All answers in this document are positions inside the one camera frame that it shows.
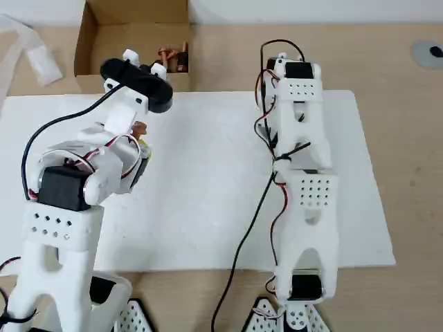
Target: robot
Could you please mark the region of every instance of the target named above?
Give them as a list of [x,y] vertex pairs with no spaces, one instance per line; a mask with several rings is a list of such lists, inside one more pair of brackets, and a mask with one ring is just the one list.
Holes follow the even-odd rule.
[[[112,194],[130,193],[143,175],[151,151],[139,139],[145,126],[136,122],[136,115],[167,111],[173,91],[165,67],[140,66],[131,50],[123,60],[106,61],[100,73],[105,79],[103,98],[49,125],[92,111],[102,102],[109,114],[106,122],[83,129],[75,140],[50,147],[29,179],[22,173],[29,198],[24,250],[17,286],[7,305],[11,323],[5,324],[5,332],[110,332],[113,328],[117,332],[123,328],[120,313],[127,308],[132,285],[122,277],[93,271],[105,212],[100,204]],[[22,172],[36,136],[25,150]],[[53,304],[44,314],[42,327],[32,329],[30,319],[42,295],[50,295]],[[17,319],[25,322],[18,324]]]
[[[256,126],[262,129],[259,136],[273,155],[275,184],[284,190],[287,207],[278,220],[274,276],[266,283],[278,312],[273,312],[267,298],[258,298],[243,331],[327,332],[314,304],[333,297],[336,290],[338,176],[332,169],[323,123],[321,69],[306,62],[303,55],[291,60],[280,53],[268,60],[260,75],[262,100],[258,102],[259,91],[256,100],[263,116]],[[296,167],[296,152],[305,147],[309,147],[306,151],[315,164],[313,169]],[[273,237],[277,235],[271,231],[272,246]],[[317,266],[302,269],[300,258],[309,251]],[[271,283],[273,290],[267,288]]]

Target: white wall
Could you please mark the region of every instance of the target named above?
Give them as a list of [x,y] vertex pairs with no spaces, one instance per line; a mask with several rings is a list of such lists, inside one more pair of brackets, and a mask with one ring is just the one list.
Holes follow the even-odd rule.
[[[443,21],[443,0],[189,1],[191,20],[201,24]],[[75,26],[80,23],[83,3],[84,0],[0,0],[0,13],[30,25]]]

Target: open cardboard box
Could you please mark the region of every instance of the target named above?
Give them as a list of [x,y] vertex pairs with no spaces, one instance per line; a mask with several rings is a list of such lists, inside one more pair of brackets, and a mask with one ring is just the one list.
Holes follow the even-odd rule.
[[[159,48],[190,42],[188,0],[87,0],[75,50],[74,75],[84,93],[102,93],[102,63],[127,48],[141,64],[160,59]],[[168,73],[174,91],[190,90],[189,73]]]

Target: white plastic bag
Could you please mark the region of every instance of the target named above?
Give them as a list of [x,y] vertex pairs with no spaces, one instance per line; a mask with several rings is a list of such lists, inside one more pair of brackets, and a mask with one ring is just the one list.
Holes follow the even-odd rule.
[[31,28],[0,15],[0,33],[16,31],[19,38],[0,59],[0,109],[10,88],[14,70],[22,50],[26,51],[31,67],[40,86],[45,86],[63,77],[51,52],[39,35]]

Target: white foam board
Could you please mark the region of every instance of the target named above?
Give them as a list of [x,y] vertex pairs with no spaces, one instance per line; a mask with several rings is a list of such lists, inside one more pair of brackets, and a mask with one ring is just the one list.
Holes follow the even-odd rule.
[[[24,195],[20,162],[38,126],[89,106],[96,95],[26,96],[6,100],[0,113],[0,261],[21,254]],[[75,137],[106,118],[106,104],[42,134],[28,169],[47,146]],[[164,114],[147,123],[153,157],[131,194],[105,201],[96,269],[119,271],[230,268],[271,172],[271,159],[253,133],[252,92],[176,93]],[[340,267],[395,264],[381,199],[350,91],[325,92],[325,122],[340,180]],[[303,154],[298,157],[304,163]],[[238,268],[272,270],[269,227],[282,207],[271,187]],[[12,264],[4,273],[13,273]]]

